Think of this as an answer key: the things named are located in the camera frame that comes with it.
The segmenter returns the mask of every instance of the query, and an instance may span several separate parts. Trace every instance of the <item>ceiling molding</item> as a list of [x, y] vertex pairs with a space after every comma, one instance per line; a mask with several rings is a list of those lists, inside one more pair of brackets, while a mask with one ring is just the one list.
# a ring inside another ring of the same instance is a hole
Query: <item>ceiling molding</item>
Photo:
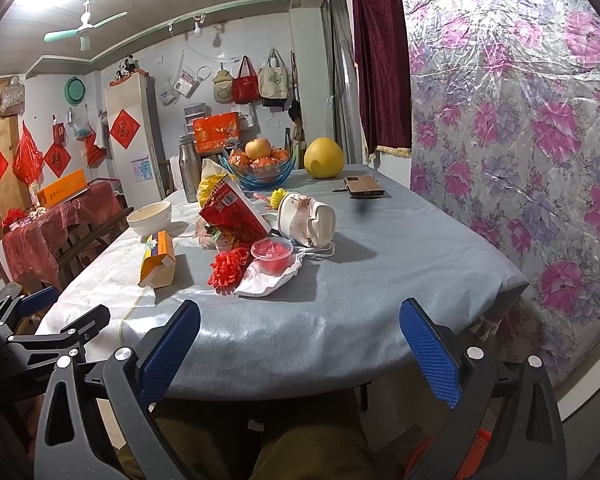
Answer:
[[120, 41], [112, 47], [104, 50], [91, 59], [65, 56], [41, 56], [26, 72], [26, 78], [43, 74], [75, 74], [86, 75], [94, 70], [102, 70], [128, 56], [171, 37], [169, 25], [173, 23], [173, 35], [183, 34], [193, 30], [194, 16], [204, 12], [206, 16], [205, 27], [216, 23], [239, 20], [249, 16], [260, 14], [273, 14], [287, 12], [290, 0], [237, 0], [226, 4], [206, 7], [205, 9], [188, 12], [172, 20], [154, 25], [126, 40]]

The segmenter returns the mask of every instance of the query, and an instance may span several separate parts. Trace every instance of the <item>person's leg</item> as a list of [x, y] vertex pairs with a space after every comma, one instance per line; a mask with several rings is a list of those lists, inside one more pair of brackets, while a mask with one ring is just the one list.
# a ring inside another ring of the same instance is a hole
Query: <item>person's leg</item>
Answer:
[[[240, 480], [253, 465], [247, 413], [239, 402], [164, 399], [152, 417], [192, 478]], [[118, 458], [126, 475], [144, 480], [128, 446]]]
[[251, 480], [376, 480], [352, 390], [272, 403]]

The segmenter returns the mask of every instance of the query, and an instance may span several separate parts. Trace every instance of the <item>refrigerator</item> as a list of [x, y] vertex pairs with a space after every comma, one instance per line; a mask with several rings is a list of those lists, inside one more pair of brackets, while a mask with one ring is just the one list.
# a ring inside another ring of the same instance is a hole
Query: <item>refrigerator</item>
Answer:
[[[107, 87], [105, 99], [111, 156], [127, 205], [138, 209], [164, 200], [168, 169], [165, 164], [160, 164], [165, 162], [165, 156], [158, 121], [155, 80], [138, 72], [133, 73], [125, 82]], [[129, 127], [133, 128], [132, 131], [138, 129], [130, 135]]]

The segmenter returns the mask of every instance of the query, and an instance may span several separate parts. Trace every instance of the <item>dark red curtain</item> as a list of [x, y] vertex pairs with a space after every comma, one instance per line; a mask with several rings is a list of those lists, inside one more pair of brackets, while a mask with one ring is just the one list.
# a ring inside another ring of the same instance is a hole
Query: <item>dark red curtain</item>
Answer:
[[369, 153], [408, 156], [411, 75], [402, 0], [353, 0], [360, 117]]

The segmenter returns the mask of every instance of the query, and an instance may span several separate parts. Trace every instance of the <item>floral fabric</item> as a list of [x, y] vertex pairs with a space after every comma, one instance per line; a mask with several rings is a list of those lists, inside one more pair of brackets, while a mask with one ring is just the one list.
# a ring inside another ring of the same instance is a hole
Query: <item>floral fabric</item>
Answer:
[[403, 0], [411, 189], [531, 285], [502, 356], [555, 384], [600, 341], [600, 18], [587, 0]]

